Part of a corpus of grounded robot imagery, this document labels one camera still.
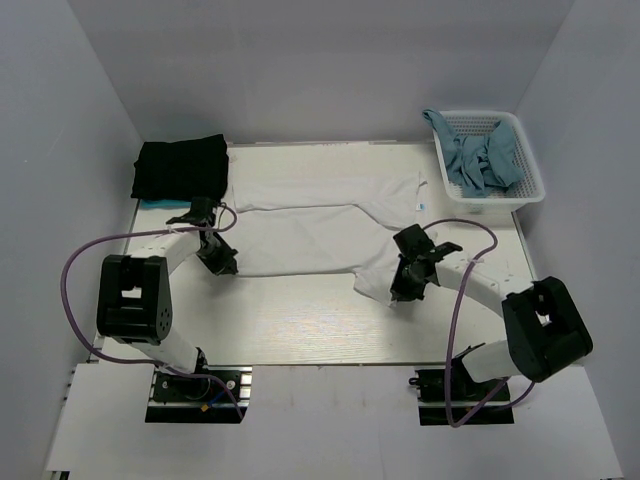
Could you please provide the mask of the white t shirt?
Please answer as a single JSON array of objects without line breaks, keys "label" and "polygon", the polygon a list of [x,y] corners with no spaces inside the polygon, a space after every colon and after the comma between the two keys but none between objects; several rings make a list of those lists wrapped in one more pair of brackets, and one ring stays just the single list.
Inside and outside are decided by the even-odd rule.
[{"label": "white t shirt", "polygon": [[238,183],[225,238],[242,277],[351,273],[356,292],[390,306],[393,237],[426,220],[426,190],[419,173]]}]

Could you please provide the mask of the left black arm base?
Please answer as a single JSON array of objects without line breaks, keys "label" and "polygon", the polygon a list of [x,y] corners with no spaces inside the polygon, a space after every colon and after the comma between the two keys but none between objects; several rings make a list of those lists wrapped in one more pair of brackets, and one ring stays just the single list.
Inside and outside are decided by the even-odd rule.
[{"label": "left black arm base", "polygon": [[[252,368],[211,366],[245,415],[249,407]],[[145,422],[148,424],[240,424],[242,419],[224,388],[205,379],[187,379],[156,370],[152,377]]]}]

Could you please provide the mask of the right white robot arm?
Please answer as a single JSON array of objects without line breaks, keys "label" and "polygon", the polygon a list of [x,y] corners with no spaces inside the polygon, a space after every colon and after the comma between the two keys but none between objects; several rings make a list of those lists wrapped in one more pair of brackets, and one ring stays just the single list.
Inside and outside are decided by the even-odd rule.
[{"label": "right white robot arm", "polygon": [[456,290],[502,320],[506,338],[462,354],[451,374],[453,390],[472,399],[489,380],[524,376],[541,383],[593,351],[593,340],[566,285],[540,281],[472,261],[447,245],[413,258],[400,255],[391,286],[394,301],[422,300],[427,285]]}]

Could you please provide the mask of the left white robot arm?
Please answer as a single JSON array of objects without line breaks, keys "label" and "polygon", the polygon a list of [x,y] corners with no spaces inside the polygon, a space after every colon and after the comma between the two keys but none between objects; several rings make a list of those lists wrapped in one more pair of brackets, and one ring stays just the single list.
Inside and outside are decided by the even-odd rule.
[{"label": "left white robot arm", "polygon": [[214,275],[235,275],[236,255],[218,233],[189,231],[163,234],[131,254],[107,256],[101,266],[99,334],[139,350],[168,372],[179,372],[180,391],[202,398],[212,377],[199,366],[201,351],[173,325],[170,276],[191,257]]}]

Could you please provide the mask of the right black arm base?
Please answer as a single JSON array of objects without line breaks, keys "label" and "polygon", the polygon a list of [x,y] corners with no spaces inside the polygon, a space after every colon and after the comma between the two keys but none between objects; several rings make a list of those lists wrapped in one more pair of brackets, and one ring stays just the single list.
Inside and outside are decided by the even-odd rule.
[{"label": "right black arm base", "polygon": [[[444,370],[418,369],[409,378],[408,385],[417,394],[418,415],[421,426],[447,426],[445,411]],[[509,425],[514,423],[511,395],[500,379],[474,383],[452,373],[451,410],[454,420],[462,419],[472,408],[494,389],[496,394],[465,425]]]}]

